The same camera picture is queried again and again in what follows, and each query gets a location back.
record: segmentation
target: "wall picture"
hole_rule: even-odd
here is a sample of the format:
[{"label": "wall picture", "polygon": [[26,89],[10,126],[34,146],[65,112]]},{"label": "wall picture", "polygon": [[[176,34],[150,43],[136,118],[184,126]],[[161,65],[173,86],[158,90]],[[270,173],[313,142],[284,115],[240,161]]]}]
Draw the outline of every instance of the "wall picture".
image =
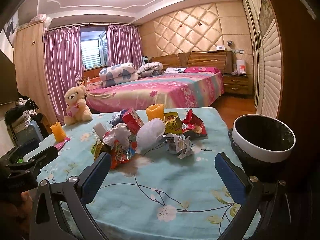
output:
[{"label": "wall picture", "polygon": [[274,18],[271,4],[269,0],[261,0],[261,9],[259,14],[259,25],[261,30],[261,38],[267,33],[268,28]]},{"label": "wall picture", "polygon": [[18,11],[11,17],[11,19],[4,25],[3,30],[7,36],[11,46],[14,46],[14,40],[17,34],[17,28],[19,26]]}]

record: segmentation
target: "trash can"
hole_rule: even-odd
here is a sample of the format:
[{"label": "trash can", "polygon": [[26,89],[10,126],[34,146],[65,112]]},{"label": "trash can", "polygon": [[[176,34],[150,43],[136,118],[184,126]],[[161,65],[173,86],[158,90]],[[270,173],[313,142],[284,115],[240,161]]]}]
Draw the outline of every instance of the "trash can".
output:
[{"label": "trash can", "polygon": [[263,182],[279,179],[296,142],[285,123],[259,114],[238,117],[229,130],[229,138],[245,173]]}]

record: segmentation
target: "teddy bear's head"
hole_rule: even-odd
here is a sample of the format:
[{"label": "teddy bear's head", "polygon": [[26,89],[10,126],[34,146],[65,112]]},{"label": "teddy bear's head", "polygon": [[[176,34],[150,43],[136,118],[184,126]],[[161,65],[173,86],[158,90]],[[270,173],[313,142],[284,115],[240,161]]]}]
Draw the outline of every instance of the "teddy bear's head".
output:
[{"label": "teddy bear's head", "polygon": [[81,98],[84,98],[85,86],[81,85],[78,87],[73,87],[68,90],[64,98],[68,106],[74,105]]}]

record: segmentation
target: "curtain rod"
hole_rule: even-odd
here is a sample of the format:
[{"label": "curtain rod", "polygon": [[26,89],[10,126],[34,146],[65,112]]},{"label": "curtain rod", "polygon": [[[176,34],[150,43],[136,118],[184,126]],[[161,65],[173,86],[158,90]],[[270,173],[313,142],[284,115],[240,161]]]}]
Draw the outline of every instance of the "curtain rod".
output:
[{"label": "curtain rod", "polygon": [[117,25],[130,25],[130,26],[136,26],[138,27],[139,25],[136,24],[129,24],[129,23],[108,23],[108,22],[98,22],[98,23],[79,23],[79,24],[69,24],[69,25],[63,25],[63,26],[57,26],[53,28],[49,28],[49,31],[51,30],[56,30],[56,29],[62,29],[62,28],[68,28],[68,27],[73,27],[73,26],[86,26],[86,27],[98,27],[101,25],[110,25],[110,24],[117,24]]}]

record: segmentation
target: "curtain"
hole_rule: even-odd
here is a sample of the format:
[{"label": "curtain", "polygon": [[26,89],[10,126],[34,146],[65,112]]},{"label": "curtain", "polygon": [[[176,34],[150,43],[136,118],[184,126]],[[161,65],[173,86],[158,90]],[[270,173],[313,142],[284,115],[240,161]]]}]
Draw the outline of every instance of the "curtain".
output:
[{"label": "curtain", "polygon": [[45,68],[49,94],[59,122],[66,115],[64,95],[82,79],[80,27],[48,31],[44,36]]},{"label": "curtain", "polygon": [[137,69],[142,65],[141,37],[138,27],[130,25],[108,26],[108,65],[132,62]]}]

